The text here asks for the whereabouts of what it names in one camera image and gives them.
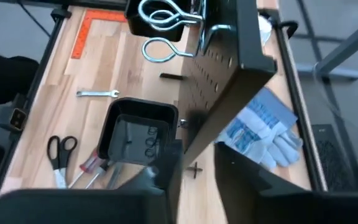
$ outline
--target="pegboard hole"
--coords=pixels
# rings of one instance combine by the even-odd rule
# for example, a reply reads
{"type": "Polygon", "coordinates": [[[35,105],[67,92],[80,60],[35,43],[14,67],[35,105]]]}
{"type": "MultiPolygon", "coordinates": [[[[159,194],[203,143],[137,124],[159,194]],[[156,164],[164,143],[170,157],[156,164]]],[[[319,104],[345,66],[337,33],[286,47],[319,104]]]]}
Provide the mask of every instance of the pegboard hole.
{"type": "Polygon", "coordinates": [[[232,63],[232,61],[233,61],[233,58],[229,58],[229,68],[231,67],[231,63],[232,63]]]}

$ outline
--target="black-handled scissors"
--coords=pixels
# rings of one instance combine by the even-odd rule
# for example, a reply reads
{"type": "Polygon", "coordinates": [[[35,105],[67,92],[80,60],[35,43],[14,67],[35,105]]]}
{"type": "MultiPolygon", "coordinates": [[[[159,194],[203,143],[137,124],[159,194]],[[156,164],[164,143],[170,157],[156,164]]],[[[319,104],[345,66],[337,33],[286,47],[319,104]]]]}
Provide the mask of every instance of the black-handled scissors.
{"type": "Polygon", "coordinates": [[[47,155],[55,173],[55,179],[57,187],[60,189],[67,188],[66,183],[66,168],[71,152],[77,147],[78,140],[76,137],[67,136],[60,140],[58,136],[52,136],[48,140],[47,155]],[[52,158],[51,151],[53,150],[53,142],[56,142],[56,157],[52,158]]]}

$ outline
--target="pegboard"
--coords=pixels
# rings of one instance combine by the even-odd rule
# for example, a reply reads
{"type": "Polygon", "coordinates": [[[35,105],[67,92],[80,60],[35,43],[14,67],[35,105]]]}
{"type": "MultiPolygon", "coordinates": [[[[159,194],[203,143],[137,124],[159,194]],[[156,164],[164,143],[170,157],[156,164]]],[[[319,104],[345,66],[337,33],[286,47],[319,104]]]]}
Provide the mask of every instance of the pegboard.
{"type": "MultiPolygon", "coordinates": [[[[206,53],[183,61],[178,109],[188,122],[182,129],[184,165],[193,162],[233,117],[277,71],[264,56],[260,43],[256,1],[207,1],[206,31],[216,24],[233,31],[218,31],[206,53]]],[[[191,26],[186,52],[194,52],[198,27],[191,26]]]]}

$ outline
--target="workbench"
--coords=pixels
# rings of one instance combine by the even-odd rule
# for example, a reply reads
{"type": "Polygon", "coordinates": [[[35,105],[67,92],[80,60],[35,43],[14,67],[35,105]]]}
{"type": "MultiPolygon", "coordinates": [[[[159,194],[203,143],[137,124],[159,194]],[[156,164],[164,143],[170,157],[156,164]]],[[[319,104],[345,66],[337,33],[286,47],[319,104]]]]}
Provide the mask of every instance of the workbench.
{"type": "MultiPolygon", "coordinates": [[[[258,0],[258,6],[277,9],[276,0],[258,0]]],[[[119,90],[119,97],[158,101],[178,105],[180,81],[160,78],[161,73],[181,74],[183,58],[175,57],[165,63],[151,63],[141,54],[145,37],[134,36],[126,23],[94,20],[80,59],[71,58],[73,45],[80,29],[84,7],[70,6],[69,19],[60,24],[52,53],[37,88],[31,111],[17,143],[2,182],[0,195],[14,189],[55,188],[53,170],[47,157],[46,145],[50,136],[75,136],[79,143],[70,157],[67,182],[71,182],[84,162],[98,145],[106,112],[112,98],[77,98],[78,90],[119,90]]],[[[184,50],[188,29],[181,41],[175,43],[184,50]]],[[[293,108],[288,80],[283,68],[277,36],[273,32],[263,47],[264,54],[271,55],[278,64],[278,72],[266,84],[287,107],[293,108]]],[[[164,57],[171,50],[161,43],[151,44],[149,53],[164,57]]],[[[295,84],[301,99],[302,113],[307,110],[300,83],[293,67],[295,84]]],[[[313,138],[310,123],[306,121],[309,138],[313,138]]],[[[180,130],[177,139],[181,139],[180,130]]],[[[306,190],[311,189],[308,169],[303,151],[300,160],[290,167],[277,167],[274,174],[306,190]]],[[[192,172],[184,171],[178,211],[179,223],[225,223],[226,218],[214,180],[213,147],[207,149],[195,160],[203,171],[193,178],[192,172]]],[[[143,167],[126,164],[117,186],[136,175],[143,167]]],[[[94,189],[105,188],[114,169],[105,178],[93,185],[94,189]]],[[[74,188],[84,188],[92,175],[85,174],[74,188]]]]}

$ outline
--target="black plastic bin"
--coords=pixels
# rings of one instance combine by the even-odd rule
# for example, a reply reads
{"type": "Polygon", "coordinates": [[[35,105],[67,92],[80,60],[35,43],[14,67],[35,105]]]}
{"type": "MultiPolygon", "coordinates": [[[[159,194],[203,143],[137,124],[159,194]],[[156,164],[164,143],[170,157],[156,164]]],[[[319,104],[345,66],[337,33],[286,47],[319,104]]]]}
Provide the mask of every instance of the black plastic bin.
{"type": "Polygon", "coordinates": [[[136,98],[111,103],[98,144],[98,156],[147,165],[175,139],[178,109],[136,98]]]}
{"type": "MultiPolygon", "coordinates": [[[[142,20],[142,18],[139,16],[139,13],[137,12],[137,7],[140,1],[141,0],[128,0],[125,9],[125,17],[128,20],[131,33],[143,37],[164,37],[172,42],[178,42],[181,39],[184,25],[178,26],[175,29],[166,32],[160,32],[153,29],[149,24],[142,20]]],[[[190,11],[190,0],[174,0],[174,2],[185,12],[190,11]]],[[[165,9],[176,13],[168,4],[158,1],[150,2],[145,5],[144,11],[146,15],[150,15],[159,9],[165,9]]]]}

